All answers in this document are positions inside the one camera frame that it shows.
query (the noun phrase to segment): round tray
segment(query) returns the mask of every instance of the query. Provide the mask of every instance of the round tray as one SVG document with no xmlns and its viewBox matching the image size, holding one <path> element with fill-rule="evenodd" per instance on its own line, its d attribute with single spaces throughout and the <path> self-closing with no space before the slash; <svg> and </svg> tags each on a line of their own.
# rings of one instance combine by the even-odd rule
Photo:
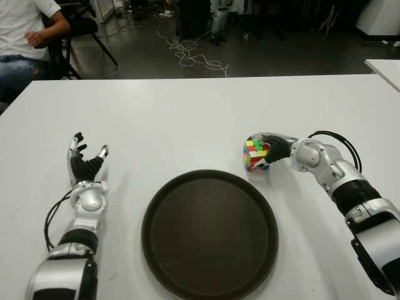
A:
<svg viewBox="0 0 400 300">
<path fill-rule="evenodd" d="M 271 272 L 278 229 L 269 204 L 248 182 L 193 171 L 152 199 L 142 247 L 152 273 L 180 298 L 241 299 Z"/>
</svg>

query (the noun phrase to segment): white t-shirt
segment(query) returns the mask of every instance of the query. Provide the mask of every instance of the white t-shirt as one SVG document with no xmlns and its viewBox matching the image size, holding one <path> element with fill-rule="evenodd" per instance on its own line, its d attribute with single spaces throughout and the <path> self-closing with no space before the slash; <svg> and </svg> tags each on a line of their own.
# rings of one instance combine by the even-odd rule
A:
<svg viewBox="0 0 400 300">
<path fill-rule="evenodd" d="M 33 48 L 24 34 L 44 28 L 41 12 L 51 18 L 60 9 L 53 0 L 0 0 L 0 56 L 20 54 L 47 61 L 47 48 Z"/>
</svg>

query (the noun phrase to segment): robotic hand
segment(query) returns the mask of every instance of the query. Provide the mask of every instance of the robotic hand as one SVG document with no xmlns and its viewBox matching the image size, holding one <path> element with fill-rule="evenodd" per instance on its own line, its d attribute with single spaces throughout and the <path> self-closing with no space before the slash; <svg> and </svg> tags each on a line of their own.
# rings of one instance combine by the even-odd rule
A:
<svg viewBox="0 0 400 300">
<path fill-rule="evenodd" d="M 75 218 L 33 274 L 26 291 L 27 300 L 96 298 L 98 269 L 94 256 L 107 206 L 104 197 L 107 187 L 105 182 L 94 182 L 94 178 L 108 155 L 108 147 L 103 146 L 95 158 L 83 161 L 81 151 L 87 145 L 78 146 L 82 140 L 82 134 L 77 133 L 67 154 Z"/>
<path fill-rule="evenodd" d="M 273 133 L 255 134 L 249 140 L 269 144 L 265 163 L 291 158 L 295 170 L 314 175 L 343 214 L 354 235 L 351 245 L 371 281 L 400 299 L 400 212 L 392 202 L 332 145 Z"/>
</svg>

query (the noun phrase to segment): jeans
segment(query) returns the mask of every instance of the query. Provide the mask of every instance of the jeans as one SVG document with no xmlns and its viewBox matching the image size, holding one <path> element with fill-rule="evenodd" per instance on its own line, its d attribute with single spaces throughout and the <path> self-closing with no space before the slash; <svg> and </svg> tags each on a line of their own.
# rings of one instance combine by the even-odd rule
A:
<svg viewBox="0 0 400 300">
<path fill-rule="evenodd" d="M 31 81 L 48 77 L 46 61 L 21 55 L 0 56 L 0 102 L 12 102 Z"/>
</svg>

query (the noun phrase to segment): white tabletop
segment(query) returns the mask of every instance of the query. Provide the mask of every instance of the white tabletop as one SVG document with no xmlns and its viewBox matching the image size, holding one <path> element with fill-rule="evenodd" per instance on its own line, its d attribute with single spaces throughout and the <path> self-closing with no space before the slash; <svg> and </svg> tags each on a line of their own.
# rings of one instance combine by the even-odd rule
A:
<svg viewBox="0 0 400 300">
<path fill-rule="evenodd" d="M 399 94 L 375 74 L 34 82 L 0 117 L 1 298 L 22 299 L 46 255 L 44 218 L 70 188 L 66 150 L 82 131 L 87 155 L 104 143 L 111 152 L 102 173 L 110 190 L 97 257 L 99 300 L 174 298 L 146 265 L 141 223 L 157 190 L 195 169 L 247 179 L 276 215 L 276 266 L 247 299 L 393 299 L 369 281 L 343 217 L 310 174 L 288 161 L 263 176 L 248 174 L 241 154 L 256 132 L 301 138 L 336 131 L 358 148 L 371 184 L 400 207 L 400 161 L 393 159 L 399 111 Z M 50 230 L 53 242 L 72 216 L 65 203 Z"/>
<path fill-rule="evenodd" d="M 367 59 L 365 63 L 400 92 L 400 59 Z"/>
</svg>

